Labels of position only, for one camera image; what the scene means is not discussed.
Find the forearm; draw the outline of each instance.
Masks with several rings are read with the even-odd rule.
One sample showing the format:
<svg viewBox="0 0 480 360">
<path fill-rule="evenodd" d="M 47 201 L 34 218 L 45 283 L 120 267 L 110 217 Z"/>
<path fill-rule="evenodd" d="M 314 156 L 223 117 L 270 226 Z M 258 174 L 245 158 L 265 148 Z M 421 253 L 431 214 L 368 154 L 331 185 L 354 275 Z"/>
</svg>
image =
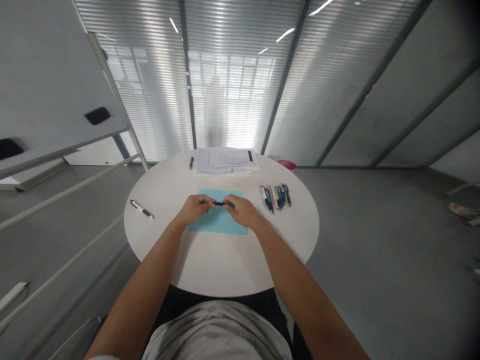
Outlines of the forearm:
<svg viewBox="0 0 480 360">
<path fill-rule="evenodd" d="M 275 288 L 314 358 L 368 359 L 327 295 L 271 224 L 265 221 L 254 232 Z"/>
<path fill-rule="evenodd" d="M 85 355 L 140 359 L 167 293 L 186 224 L 175 218 L 126 284 Z"/>
</svg>

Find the light blue paper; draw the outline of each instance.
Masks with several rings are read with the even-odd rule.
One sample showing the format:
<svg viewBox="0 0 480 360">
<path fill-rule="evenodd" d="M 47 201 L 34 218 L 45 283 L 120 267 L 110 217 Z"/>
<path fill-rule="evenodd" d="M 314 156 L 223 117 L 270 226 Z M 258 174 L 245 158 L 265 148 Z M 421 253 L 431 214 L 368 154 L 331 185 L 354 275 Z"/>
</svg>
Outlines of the light blue paper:
<svg viewBox="0 0 480 360">
<path fill-rule="evenodd" d="M 243 198 L 242 191 L 225 191 L 216 189 L 198 189 L 199 194 L 205 194 L 219 203 L 227 195 L 236 195 Z M 248 229 L 234 221 L 232 216 L 223 206 L 216 206 L 208 213 L 204 213 L 201 218 L 188 226 L 189 231 L 218 233 L 218 234 L 234 234 L 247 235 Z"/>
</svg>

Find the sneaker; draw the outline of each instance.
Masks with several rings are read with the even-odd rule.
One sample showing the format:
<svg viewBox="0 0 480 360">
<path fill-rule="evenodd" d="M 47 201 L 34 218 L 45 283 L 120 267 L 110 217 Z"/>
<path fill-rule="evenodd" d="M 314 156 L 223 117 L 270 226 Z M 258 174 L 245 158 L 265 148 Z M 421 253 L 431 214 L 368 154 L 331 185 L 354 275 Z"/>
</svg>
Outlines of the sneaker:
<svg viewBox="0 0 480 360">
<path fill-rule="evenodd" d="M 480 209 L 472 209 L 469 207 L 462 206 L 455 202 L 448 204 L 450 211 L 458 216 L 466 218 L 468 220 L 476 219 L 480 216 Z"/>
</svg>

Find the paper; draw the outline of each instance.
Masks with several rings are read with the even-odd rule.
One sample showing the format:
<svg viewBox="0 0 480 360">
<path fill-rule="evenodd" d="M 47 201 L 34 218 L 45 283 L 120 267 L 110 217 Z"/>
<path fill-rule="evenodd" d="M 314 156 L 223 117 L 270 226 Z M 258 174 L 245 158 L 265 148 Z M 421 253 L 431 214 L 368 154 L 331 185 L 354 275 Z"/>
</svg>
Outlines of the paper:
<svg viewBox="0 0 480 360">
<path fill-rule="evenodd" d="M 225 191 L 216 189 L 198 189 L 199 194 L 205 194 L 218 202 L 221 202 L 227 195 L 233 194 L 243 197 L 242 191 Z M 223 206 L 216 206 L 208 213 L 204 213 L 198 221 L 188 226 L 189 231 L 218 233 L 218 234 L 234 234 L 247 235 L 248 229 L 234 221 L 232 216 Z"/>
<path fill-rule="evenodd" d="M 257 167 L 259 162 L 254 149 L 212 149 L 210 161 L 216 167 Z"/>
<path fill-rule="evenodd" d="M 200 174 L 244 174 L 259 165 L 254 149 L 199 148 L 194 168 Z"/>
</svg>

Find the concrete floor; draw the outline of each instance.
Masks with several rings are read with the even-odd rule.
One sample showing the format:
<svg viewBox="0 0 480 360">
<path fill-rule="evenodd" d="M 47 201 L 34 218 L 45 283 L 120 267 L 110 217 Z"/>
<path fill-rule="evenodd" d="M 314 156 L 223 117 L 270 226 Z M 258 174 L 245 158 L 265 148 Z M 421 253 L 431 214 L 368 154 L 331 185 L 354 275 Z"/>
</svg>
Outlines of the concrete floor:
<svg viewBox="0 0 480 360">
<path fill-rule="evenodd" d="M 102 170 L 71 166 L 23 192 L 0 193 L 0 221 Z M 122 167 L 0 234 L 0 294 L 35 291 L 123 211 L 143 174 Z M 470 359 L 478 340 L 480 285 L 465 263 L 480 256 L 480 228 L 447 210 L 480 207 L 473 189 L 433 171 L 299 169 L 315 199 L 318 244 L 307 267 L 372 359 Z M 138 265 L 118 225 L 0 336 L 5 359 L 47 359 L 75 329 L 103 316 Z M 78 359 L 85 327 L 60 358 Z"/>
</svg>

